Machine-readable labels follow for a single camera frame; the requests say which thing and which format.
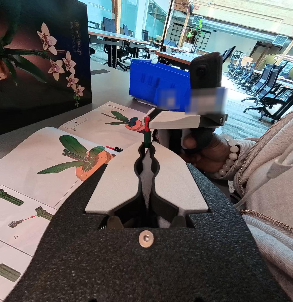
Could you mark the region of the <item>person's right forearm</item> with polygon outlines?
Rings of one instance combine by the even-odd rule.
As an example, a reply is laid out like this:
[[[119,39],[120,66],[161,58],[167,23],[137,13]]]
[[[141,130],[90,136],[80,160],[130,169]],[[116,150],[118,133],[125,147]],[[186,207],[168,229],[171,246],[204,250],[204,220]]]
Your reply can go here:
[[[236,140],[237,142],[236,146],[239,147],[238,158],[235,160],[234,164],[231,166],[230,170],[226,173],[226,175],[221,177],[222,180],[227,180],[227,181],[234,180],[236,173],[240,170],[244,161],[246,160],[250,149],[253,147],[253,145],[256,143],[258,139],[259,137],[251,137],[251,138]]]

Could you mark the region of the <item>black orchid set box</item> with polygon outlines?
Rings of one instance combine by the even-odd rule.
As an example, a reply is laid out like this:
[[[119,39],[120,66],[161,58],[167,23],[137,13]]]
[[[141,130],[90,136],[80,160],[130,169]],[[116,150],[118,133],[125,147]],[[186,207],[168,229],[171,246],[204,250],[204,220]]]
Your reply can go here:
[[[87,5],[0,0],[0,135],[90,103]]]

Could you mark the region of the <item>white paper sheet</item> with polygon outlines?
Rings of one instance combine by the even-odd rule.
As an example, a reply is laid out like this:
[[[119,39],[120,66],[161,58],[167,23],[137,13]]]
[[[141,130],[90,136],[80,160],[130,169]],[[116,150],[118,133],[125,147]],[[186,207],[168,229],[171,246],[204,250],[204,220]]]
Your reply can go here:
[[[143,100],[143,99],[140,99],[140,98],[136,98],[134,97],[134,99],[136,99],[139,103],[142,103],[142,104],[146,104],[148,106],[152,106],[152,107],[157,107],[156,104],[153,104],[152,102],[149,102],[149,101],[146,101],[146,100]]]

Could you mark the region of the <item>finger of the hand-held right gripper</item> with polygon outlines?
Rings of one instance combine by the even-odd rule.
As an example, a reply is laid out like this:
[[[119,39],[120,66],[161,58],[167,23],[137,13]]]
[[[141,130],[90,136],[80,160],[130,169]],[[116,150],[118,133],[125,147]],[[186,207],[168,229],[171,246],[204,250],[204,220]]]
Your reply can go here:
[[[144,117],[149,116],[150,129],[190,129],[198,128],[200,115],[189,115],[184,111],[151,109]]]

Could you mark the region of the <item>white hoodie drawstring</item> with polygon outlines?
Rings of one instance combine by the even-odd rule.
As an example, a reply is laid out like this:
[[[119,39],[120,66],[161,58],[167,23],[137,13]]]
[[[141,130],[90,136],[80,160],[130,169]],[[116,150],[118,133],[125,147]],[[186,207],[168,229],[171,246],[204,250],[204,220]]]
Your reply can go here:
[[[284,153],[281,154],[280,157],[278,157],[270,166],[268,169],[266,176],[252,189],[250,189],[247,194],[241,199],[240,202],[235,204],[235,208],[237,210],[240,209],[240,207],[246,203],[247,199],[260,187],[262,187],[265,183],[267,183],[270,179],[275,179],[278,176],[280,176],[282,173],[288,171],[290,168],[292,168],[293,164],[293,157],[287,160],[287,157],[290,155],[290,153],[293,151],[293,142],[288,146],[288,148],[284,151]]]

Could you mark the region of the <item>green potted plant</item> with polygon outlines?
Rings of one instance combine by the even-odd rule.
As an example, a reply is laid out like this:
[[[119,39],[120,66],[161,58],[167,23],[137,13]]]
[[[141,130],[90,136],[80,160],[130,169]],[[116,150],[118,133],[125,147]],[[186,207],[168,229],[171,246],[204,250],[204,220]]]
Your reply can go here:
[[[191,38],[192,36],[194,36],[196,39],[198,39],[200,36],[203,35],[203,32],[202,32],[202,28],[203,28],[203,25],[202,25],[202,21],[203,21],[203,18],[199,19],[196,23],[196,26],[194,28],[190,28],[187,33],[186,33],[186,38]]]

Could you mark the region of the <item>row of black office chairs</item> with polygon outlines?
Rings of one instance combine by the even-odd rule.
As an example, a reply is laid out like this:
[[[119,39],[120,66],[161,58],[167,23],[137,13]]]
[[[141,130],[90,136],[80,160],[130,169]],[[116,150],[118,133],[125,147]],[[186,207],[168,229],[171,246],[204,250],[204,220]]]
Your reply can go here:
[[[103,17],[103,28],[104,28],[104,31],[116,33],[115,22],[112,19]],[[108,55],[108,45],[103,45],[103,50]],[[134,50],[132,48],[129,48],[129,47],[124,47],[123,49],[120,49],[119,47],[117,48],[117,61],[118,61],[117,66],[120,66],[123,71],[130,70],[130,66],[124,65],[122,63],[122,58],[127,57],[130,54],[132,55],[133,58],[135,58]]]
[[[239,56],[237,53],[235,51],[232,55],[224,74],[237,85],[237,89],[251,94],[241,102],[253,100],[254,105],[245,108],[243,113],[257,110],[260,114],[259,121],[267,117],[271,119],[271,123],[275,123],[293,107],[293,90],[276,84],[278,77],[293,81],[289,78],[293,69],[293,56],[284,55],[279,64],[267,62],[262,70],[257,70],[257,62],[253,58]]]

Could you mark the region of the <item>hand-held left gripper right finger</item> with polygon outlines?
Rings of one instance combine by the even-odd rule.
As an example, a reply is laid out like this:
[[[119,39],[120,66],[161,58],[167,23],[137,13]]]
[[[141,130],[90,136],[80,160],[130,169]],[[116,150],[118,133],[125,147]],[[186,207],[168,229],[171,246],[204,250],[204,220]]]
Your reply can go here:
[[[150,145],[153,172],[150,206],[156,215],[187,215],[208,212],[186,162],[157,142]]]

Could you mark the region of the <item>blue plastic bin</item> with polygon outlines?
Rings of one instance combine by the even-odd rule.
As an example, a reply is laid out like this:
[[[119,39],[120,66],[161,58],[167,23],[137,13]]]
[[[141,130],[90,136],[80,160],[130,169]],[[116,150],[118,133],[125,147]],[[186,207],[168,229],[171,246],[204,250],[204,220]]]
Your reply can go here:
[[[129,94],[161,109],[185,111],[191,95],[190,74],[150,59],[132,58]]]

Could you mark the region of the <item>thin black pole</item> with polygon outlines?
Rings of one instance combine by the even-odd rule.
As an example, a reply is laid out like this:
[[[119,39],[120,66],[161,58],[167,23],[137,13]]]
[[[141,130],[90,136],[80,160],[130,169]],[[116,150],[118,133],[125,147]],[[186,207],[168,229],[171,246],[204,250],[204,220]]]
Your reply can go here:
[[[163,30],[163,35],[162,35],[162,39],[161,39],[161,44],[160,44],[160,52],[163,51],[163,47],[164,47],[164,39],[166,38],[166,34],[167,34],[167,30],[168,30],[168,24],[169,24],[169,20],[171,17],[171,11],[173,9],[174,6],[174,0],[170,0],[169,1],[169,7],[167,10],[167,15],[166,15],[166,20],[165,20],[165,24],[164,24],[164,30]]]

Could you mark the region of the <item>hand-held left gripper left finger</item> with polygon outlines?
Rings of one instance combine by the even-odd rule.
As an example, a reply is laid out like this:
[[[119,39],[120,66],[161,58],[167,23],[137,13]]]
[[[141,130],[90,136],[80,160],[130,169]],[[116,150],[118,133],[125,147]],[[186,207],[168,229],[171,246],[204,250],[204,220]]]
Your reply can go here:
[[[145,148],[137,142],[107,164],[86,208],[86,213],[142,215],[145,202],[140,173]]]

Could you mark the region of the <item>person's right hand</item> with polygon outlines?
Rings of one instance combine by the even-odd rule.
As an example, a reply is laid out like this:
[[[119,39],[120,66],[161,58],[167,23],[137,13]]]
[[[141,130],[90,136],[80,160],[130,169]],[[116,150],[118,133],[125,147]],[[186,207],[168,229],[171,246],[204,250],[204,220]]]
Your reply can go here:
[[[210,143],[199,152],[190,155],[181,153],[179,156],[202,172],[216,173],[226,164],[230,153],[228,141],[213,133]]]

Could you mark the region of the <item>open building instruction booklet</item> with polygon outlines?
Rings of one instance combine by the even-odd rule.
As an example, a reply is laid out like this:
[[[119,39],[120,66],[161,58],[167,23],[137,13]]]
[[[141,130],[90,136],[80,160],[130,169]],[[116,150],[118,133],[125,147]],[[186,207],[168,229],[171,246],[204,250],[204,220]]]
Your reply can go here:
[[[0,301],[29,266],[59,207],[118,152],[143,140],[144,113],[108,102],[33,133],[0,159]]]

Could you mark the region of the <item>person's beige zip hoodie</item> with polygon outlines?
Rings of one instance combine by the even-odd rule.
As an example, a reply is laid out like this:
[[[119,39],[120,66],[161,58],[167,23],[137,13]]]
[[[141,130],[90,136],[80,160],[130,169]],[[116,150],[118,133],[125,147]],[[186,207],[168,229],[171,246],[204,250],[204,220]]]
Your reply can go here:
[[[293,142],[293,110],[274,123],[250,149],[233,185],[242,199]],[[293,151],[287,160],[293,157]],[[255,191],[238,210],[273,277],[293,301],[293,164]]]

